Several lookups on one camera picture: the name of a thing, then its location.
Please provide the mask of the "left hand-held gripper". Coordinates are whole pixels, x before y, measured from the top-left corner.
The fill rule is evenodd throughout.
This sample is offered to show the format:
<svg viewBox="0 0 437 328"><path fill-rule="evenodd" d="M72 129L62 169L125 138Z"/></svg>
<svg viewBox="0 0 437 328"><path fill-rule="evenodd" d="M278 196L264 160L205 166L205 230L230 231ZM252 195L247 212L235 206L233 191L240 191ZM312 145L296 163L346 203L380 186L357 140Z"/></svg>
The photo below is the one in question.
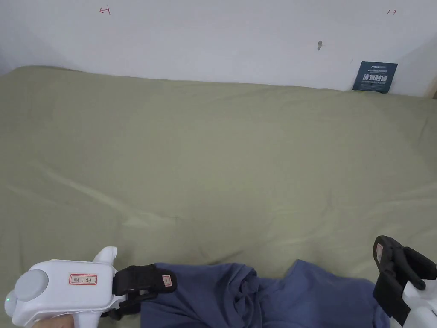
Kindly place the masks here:
<svg viewBox="0 0 437 328"><path fill-rule="evenodd" d="M77 328L96 328L102 314L112 320L136 315L142 302L176 291L174 272L156 264L128 267L128 294L113 292L117 249L105 247L93 261L49 260L35 264L5 298L5 312L17 327L72 315Z"/></svg>

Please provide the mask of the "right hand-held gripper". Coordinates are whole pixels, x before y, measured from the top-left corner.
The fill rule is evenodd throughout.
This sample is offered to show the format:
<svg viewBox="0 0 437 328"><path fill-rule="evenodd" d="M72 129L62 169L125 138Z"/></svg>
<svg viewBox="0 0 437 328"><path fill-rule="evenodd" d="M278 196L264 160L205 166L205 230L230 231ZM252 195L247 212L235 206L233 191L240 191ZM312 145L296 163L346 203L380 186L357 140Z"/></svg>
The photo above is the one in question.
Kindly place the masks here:
<svg viewBox="0 0 437 328"><path fill-rule="evenodd" d="M388 236L376 238L373 258L379 271L373 296L382 310L400 327L435 328L437 283L425 280L436 280L436 263Z"/></svg>

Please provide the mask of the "person's left hand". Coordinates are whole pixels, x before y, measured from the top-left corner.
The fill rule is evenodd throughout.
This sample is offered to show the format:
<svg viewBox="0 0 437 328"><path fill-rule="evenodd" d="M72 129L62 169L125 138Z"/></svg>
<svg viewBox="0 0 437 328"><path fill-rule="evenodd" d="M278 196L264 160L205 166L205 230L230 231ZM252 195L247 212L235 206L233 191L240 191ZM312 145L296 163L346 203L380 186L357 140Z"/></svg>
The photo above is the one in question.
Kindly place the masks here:
<svg viewBox="0 0 437 328"><path fill-rule="evenodd" d="M72 315L61 315L37 321L33 328L75 328Z"/></svg>

